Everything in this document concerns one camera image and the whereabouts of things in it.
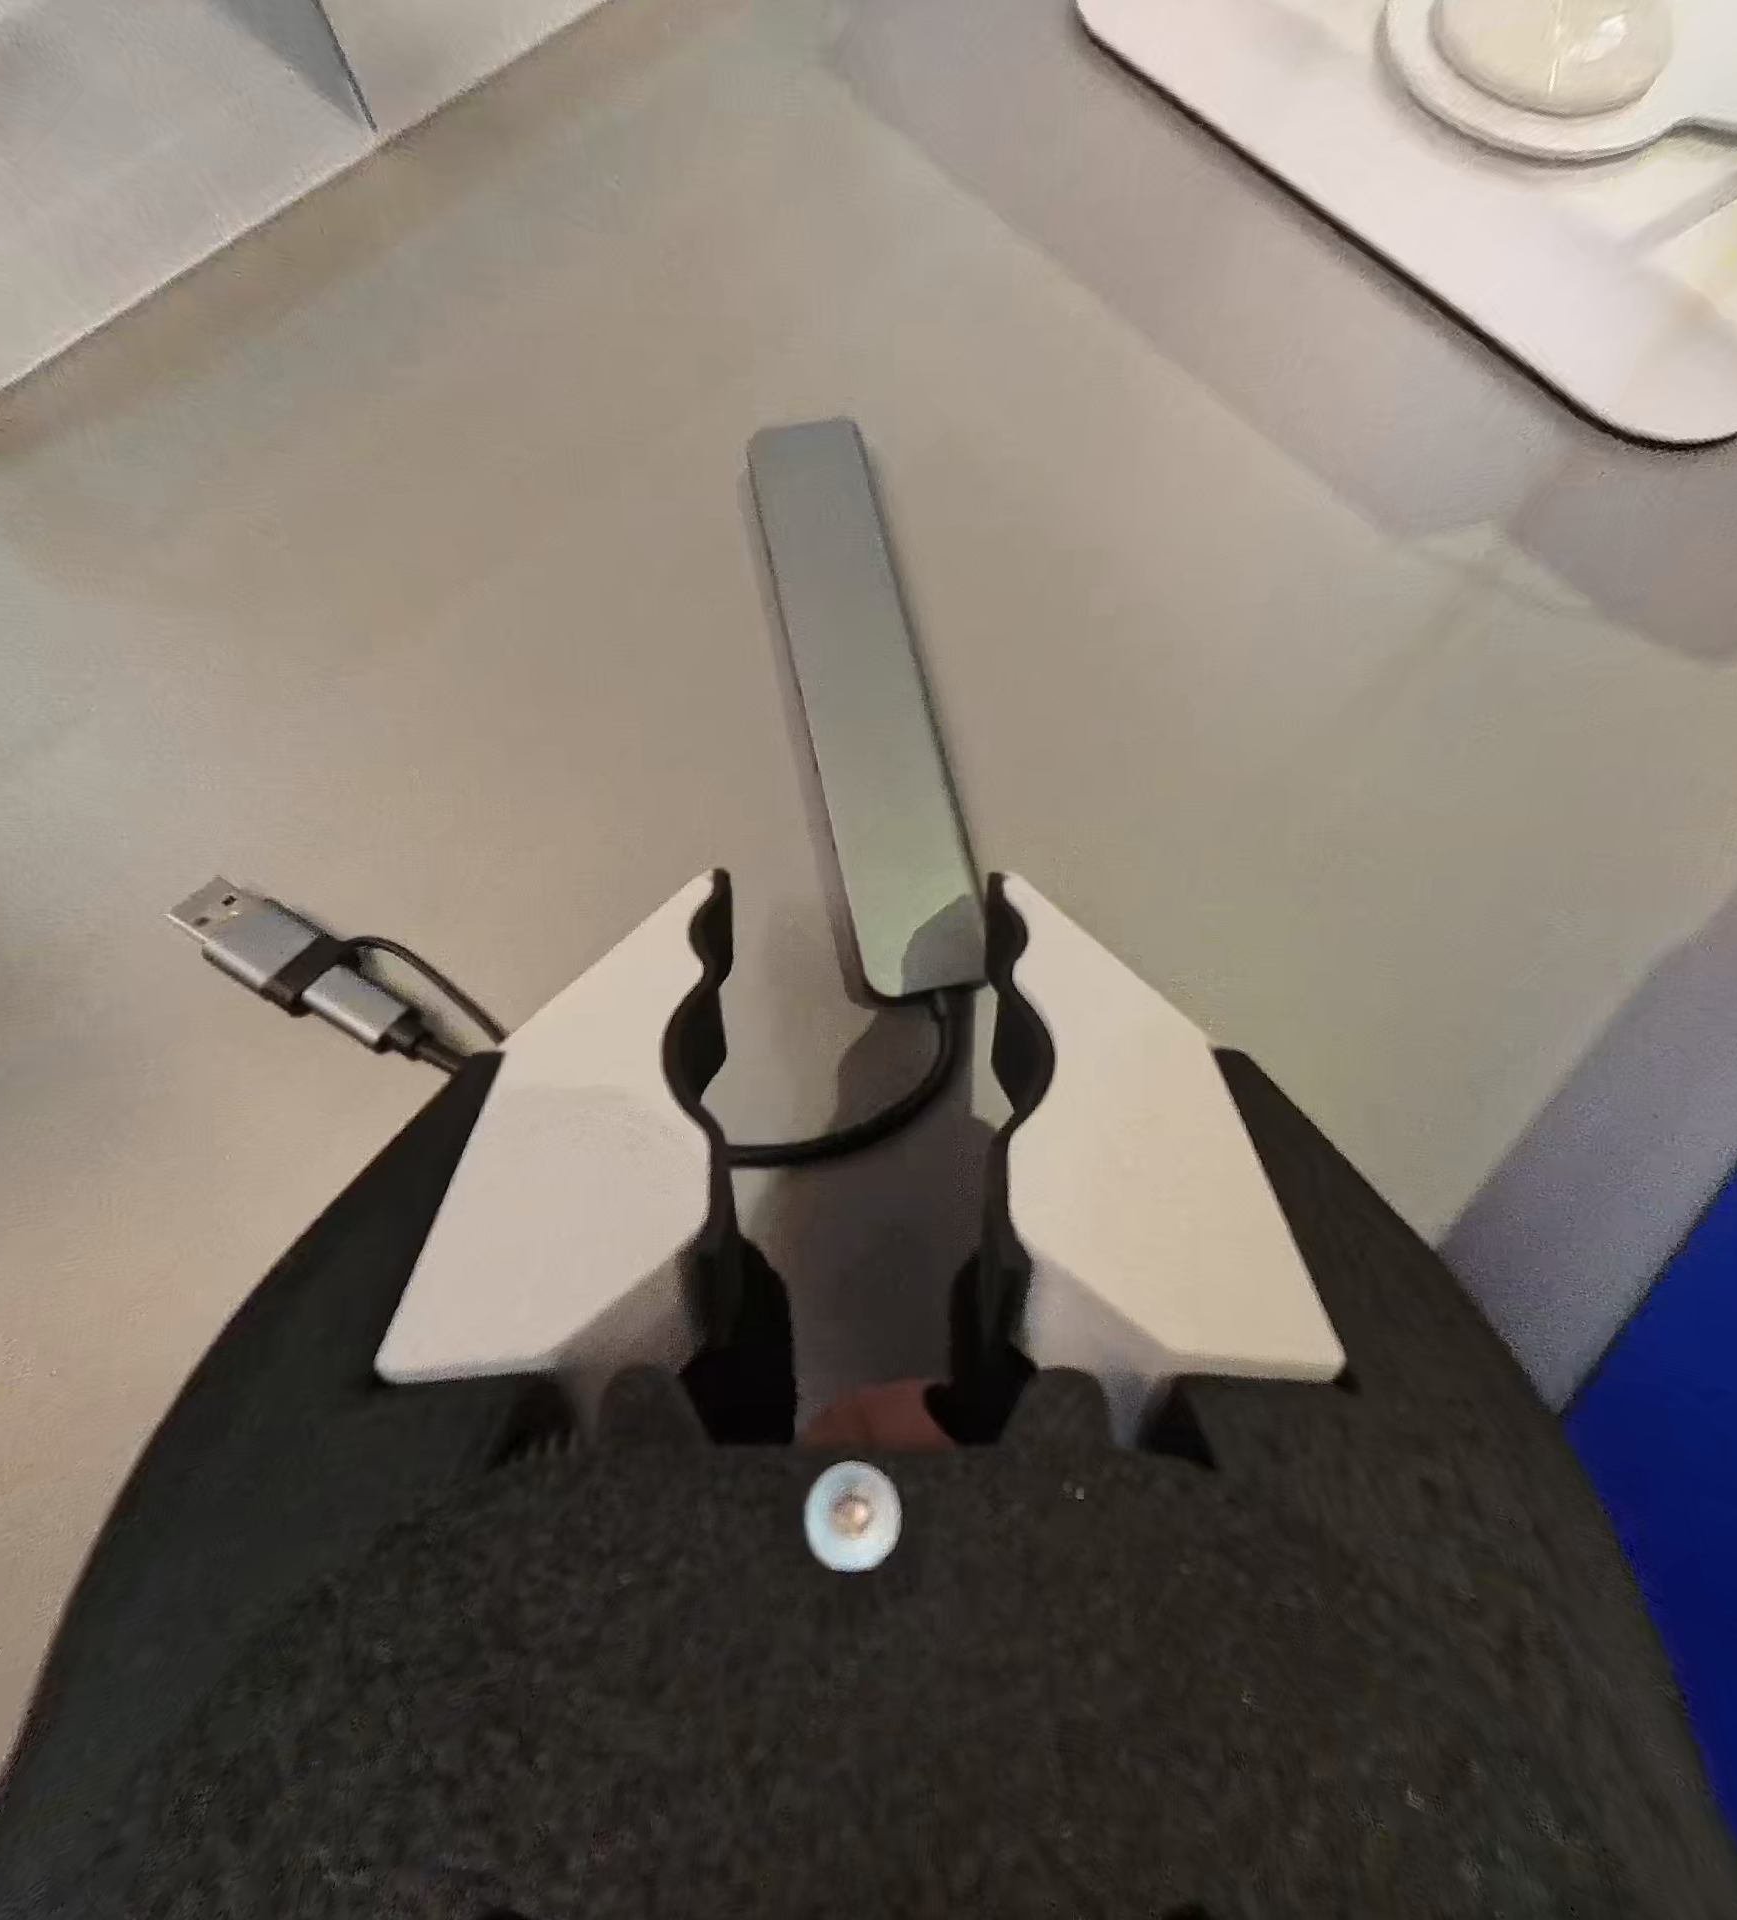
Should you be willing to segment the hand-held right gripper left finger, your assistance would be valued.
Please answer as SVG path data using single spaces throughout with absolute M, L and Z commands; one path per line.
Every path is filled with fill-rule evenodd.
M 379 1380 L 599 1394 L 637 1364 L 678 1372 L 704 1343 L 703 1298 L 740 1280 L 704 1103 L 726 1060 L 732 906 L 725 870 L 694 875 L 487 1060 Z

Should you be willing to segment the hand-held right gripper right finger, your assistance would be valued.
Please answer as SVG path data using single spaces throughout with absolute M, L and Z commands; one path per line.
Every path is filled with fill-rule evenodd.
M 991 1143 L 976 1375 L 1072 1370 L 1110 1403 L 1172 1380 L 1347 1365 L 1217 1046 L 1017 874 L 987 894 Z

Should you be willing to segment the clear plastic bin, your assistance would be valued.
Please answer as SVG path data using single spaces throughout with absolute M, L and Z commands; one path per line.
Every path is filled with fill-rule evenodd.
M 312 1 L 0 1 L 0 392 L 367 157 Z

